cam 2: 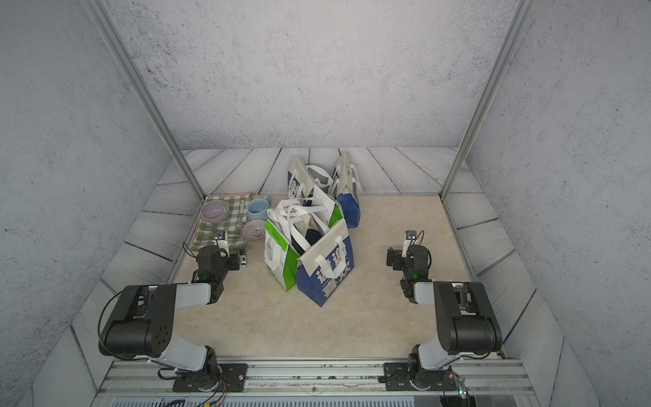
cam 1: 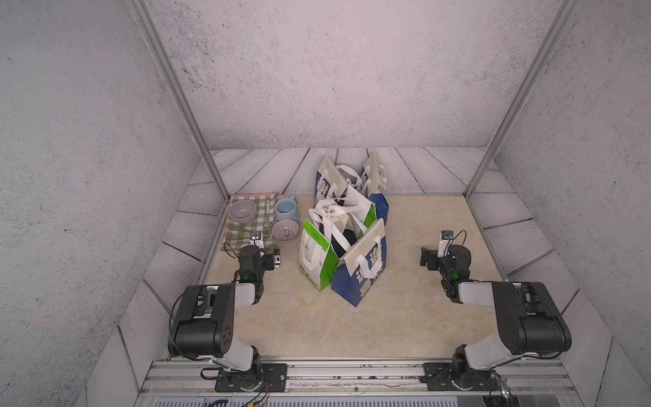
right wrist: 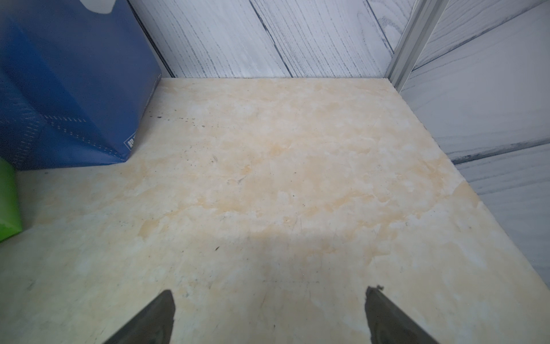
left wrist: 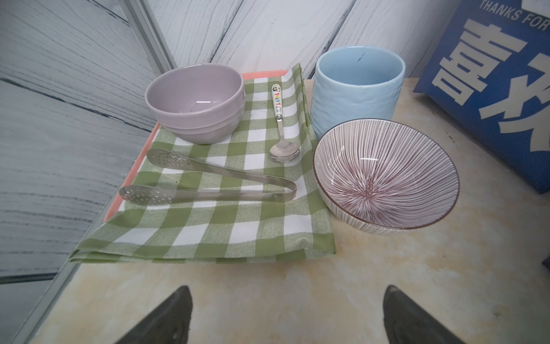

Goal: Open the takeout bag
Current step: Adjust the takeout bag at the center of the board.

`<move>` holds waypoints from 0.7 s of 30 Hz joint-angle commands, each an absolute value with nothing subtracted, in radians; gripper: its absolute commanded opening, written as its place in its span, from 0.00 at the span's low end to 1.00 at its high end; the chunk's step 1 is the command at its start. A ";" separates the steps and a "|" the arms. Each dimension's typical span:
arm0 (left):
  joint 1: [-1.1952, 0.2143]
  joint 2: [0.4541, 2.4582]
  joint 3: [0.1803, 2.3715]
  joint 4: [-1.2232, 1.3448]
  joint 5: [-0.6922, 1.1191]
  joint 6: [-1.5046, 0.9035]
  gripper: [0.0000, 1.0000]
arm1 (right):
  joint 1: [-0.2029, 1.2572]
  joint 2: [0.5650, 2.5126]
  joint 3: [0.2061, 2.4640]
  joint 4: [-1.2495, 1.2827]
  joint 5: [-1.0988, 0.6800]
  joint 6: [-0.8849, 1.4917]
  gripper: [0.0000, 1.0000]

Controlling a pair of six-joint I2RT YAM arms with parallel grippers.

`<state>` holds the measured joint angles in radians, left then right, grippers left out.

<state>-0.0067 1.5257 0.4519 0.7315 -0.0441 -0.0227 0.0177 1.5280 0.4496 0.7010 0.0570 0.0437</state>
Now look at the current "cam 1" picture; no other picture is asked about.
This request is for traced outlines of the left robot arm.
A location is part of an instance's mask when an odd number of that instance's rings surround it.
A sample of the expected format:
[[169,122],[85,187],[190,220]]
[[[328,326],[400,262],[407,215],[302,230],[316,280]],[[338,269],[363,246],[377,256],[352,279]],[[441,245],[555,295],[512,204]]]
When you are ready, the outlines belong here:
[[248,245],[236,259],[239,268],[231,282],[191,285],[177,298],[169,321],[168,351],[190,361],[210,361],[228,376],[261,380],[259,351],[235,336],[235,310],[259,303],[264,275],[281,265],[281,252]]

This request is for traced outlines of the blue beige takeout bag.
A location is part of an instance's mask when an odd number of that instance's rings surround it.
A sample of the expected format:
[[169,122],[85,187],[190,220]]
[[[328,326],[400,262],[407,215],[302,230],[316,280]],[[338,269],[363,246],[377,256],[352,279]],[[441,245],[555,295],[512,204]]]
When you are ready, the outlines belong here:
[[340,259],[332,290],[357,307],[388,265],[385,221],[376,220]]

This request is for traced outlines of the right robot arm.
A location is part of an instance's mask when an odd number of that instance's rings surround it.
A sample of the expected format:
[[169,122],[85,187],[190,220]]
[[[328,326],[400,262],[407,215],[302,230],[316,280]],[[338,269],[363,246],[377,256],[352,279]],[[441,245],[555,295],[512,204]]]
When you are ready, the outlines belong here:
[[440,274],[442,289],[452,302],[495,313],[497,332],[455,350],[449,381],[456,388],[473,390],[487,383],[499,366],[523,357],[554,358],[571,348],[571,331],[543,283],[474,280],[471,252],[456,244],[423,248],[420,265]]

